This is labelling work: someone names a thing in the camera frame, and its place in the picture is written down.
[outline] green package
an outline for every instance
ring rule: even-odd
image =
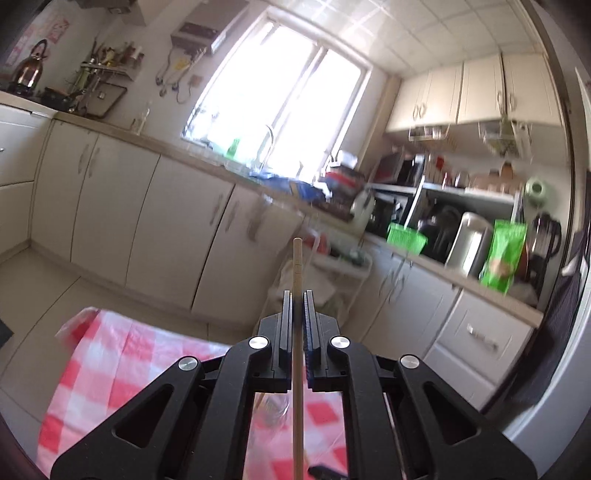
[[[525,242],[527,225],[496,220],[492,234],[492,245],[482,271],[480,283],[507,293],[513,283],[513,276],[519,264]]]

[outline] copper kettle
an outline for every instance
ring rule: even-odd
[[[41,53],[37,49],[43,46]],[[19,95],[32,95],[43,73],[43,59],[47,50],[47,40],[40,40],[32,49],[31,55],[24,59],[17,67],[9,91]]]

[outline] white cabinet door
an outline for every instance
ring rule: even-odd
[[[37,179],[31,238],[70,261],[74,218],[98,134],[56,122]]]
[[[437,342],[499,384],[531,331],[524,322],[463,290]]]
[[[406,130],[414,126],[418,119],[419,103],[423,97],[423,89],[427,82],[427,74],[405,79],[400,84],[392,115],[386,126],[386,132]]]
[[[32,195],[31,181],[0,187],[0,254],[29,238]]]
[[[189,310],[232,186],[160,158],[139,216],[125,285]]]
[[[33,181],[51,120],[0,105],[0,185]]]
[[[135,228],[158,154],[99,136],[80,194],[72,262],[125,284]]]
[[[456,296],[450,283],[405,264],[363,343],[394,360],[407,353],[424,357]]]
[[[458,392],[475,409],[480,410],[496,387],[470,370],[450,352],[434,344],[424,358],[425,363]]]
[[[354,342],[362,342],[376,315],[388,298],[402,267],[402,258],[388,247],[364,245],[363,252],[372,257],[372,270],[365,280],[343,326],[343,334]]]
[[[303,218],[266,204],[257,192],[236,186],[223,214],[192,312],[205,320],[253,326],[267,291]]]
[[[450,125],[457,121],[462,64],[431,70],[418,108],[417,125]]]
[[[457,122],[500,119],[505,109],[505,79],[501,55],[464,63]]]
[[[509,119],[561,125],[554,83],[542,54],[503,55],[503,68]]]

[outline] green container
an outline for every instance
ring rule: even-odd
[[[404,248],[412,254],[418,255],[427,245],[427,237],[412,228],[406,228],[397,223],[390,223],[388,228],[388,243]]]

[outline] bottle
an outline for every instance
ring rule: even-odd
[[[230,160],[234,160],[234,155],[236,155],[236,151],[238,150],[238,145],[240,144],[240,138],[236,137],[232,140],[232,145],[226,151],[226,158]]]
[[[144,125],[148,119],[148,115],[150,114],[150,107],[152,107],[152,100],[148,100],[148,102],[146,102],[144,109],[137,117],[134,118],[134,121],[131,122],[131,127],[129,129],[134,134],[139,135],[144,129]]]

